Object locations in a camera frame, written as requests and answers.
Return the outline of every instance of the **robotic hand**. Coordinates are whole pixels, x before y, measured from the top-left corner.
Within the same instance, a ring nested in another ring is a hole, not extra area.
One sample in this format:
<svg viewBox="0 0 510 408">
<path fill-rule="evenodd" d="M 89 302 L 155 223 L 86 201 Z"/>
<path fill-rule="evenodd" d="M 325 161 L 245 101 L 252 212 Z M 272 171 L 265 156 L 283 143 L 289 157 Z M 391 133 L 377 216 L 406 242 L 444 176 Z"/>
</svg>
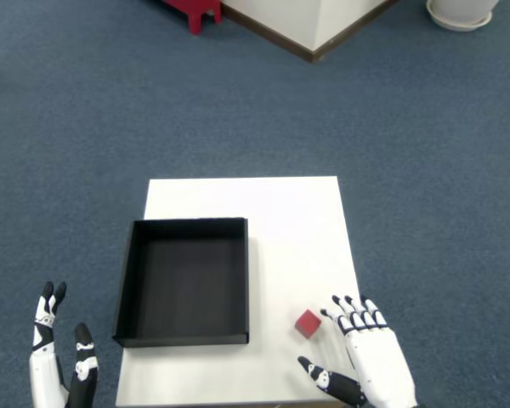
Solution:
<svg viewBox="0 0 510 408">
<path fill-rule="evenodd" d="M 319 389 L 353 406 L 367 400 L 376 408 L 417 406 L 416 389 L 394 331 L 369 299 L 332 297 L 339 306 L 321 314 L 337 325 L 358 381 L 313 365 L 306 357 L 298 362 Z"/>
<path fill-rule="evenodd" d="M 37 304 L 34 340 L 30 358 L 31 391 L 34 408 L 91 408 L 98 379 L 98 361 L 87 326 L 76 327 L 76 368 L 70 392 L 65 388 L 59 358 L 54 352 L 53 323 L 65 298 L 63 282 L 53 291 L 47 282 Z"/>
</svg>

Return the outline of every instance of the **red block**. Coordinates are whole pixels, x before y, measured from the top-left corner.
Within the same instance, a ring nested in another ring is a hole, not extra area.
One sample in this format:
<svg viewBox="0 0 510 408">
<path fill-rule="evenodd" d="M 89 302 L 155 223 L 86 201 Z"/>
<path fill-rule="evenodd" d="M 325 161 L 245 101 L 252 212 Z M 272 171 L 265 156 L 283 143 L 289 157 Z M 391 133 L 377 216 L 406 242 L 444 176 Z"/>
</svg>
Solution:
<svg viewBox="0 0 510 408">
<path fill-rule="evenodd" d="M 306 310 L 295 323 L 297 329 L 306 338 L 312 337 L 317 329 L 319 329 L 321 320 L 311 310 Z"/>
</svg>

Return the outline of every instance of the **white flower pot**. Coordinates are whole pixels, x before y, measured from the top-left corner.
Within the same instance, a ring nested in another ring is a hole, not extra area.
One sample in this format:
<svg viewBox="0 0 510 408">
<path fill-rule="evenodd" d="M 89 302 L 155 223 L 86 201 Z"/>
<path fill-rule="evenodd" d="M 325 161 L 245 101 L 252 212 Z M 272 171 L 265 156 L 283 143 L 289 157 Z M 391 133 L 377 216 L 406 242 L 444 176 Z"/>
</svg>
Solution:
<svg viewBox="0 0 510 408">
<path fill-rule="evenodd" d="M 499 0 L 428 0 L 434 22 L 454 31 L 472 31 L 491 21 L 491 10 Z"/>
</svg>

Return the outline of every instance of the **black box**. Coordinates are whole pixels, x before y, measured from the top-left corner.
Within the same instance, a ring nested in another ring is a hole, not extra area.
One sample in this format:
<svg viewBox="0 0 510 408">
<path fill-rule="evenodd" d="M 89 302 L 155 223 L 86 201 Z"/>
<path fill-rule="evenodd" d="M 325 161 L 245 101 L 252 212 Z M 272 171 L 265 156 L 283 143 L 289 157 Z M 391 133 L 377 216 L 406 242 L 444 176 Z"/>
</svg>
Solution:
<svg viewBox="0 0 510 408">
<path fill-rule="evenodd" d="M 134 221 L 113 338 L 123 347 L 249 343 L 247 219 Z"/>
</svg>

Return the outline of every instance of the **white tabletop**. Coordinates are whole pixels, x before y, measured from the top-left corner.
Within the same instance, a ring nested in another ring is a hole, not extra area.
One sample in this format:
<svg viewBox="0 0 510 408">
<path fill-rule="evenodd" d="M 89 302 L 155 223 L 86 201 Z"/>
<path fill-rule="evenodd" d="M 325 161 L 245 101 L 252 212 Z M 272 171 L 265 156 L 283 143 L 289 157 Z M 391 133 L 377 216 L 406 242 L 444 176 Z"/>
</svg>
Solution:
<svg viewBox="0 0 510 408">
<path fill-rule="evenodd" d="M 125 348 L 118 406 L 331 400 L 299 355 L 354 377 L 330 321 L 309 340 L 294 329 L 332 294 L 359 296 L 336 177 L 151 180 L 144 217 L 248 218 L 250 343 Z"/>
</svg>

